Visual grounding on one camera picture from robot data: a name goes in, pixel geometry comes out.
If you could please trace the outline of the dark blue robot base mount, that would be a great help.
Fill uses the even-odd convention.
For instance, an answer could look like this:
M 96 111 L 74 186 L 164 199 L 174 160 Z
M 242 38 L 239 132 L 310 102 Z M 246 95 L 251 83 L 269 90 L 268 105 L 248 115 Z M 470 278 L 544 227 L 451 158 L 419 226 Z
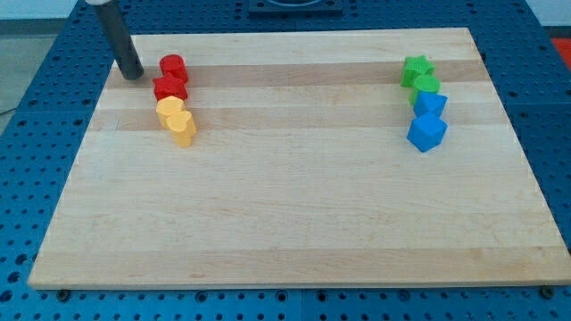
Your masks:
M 250 16 L 266 14 L 339 13 L 343 0 L 248 0 Z

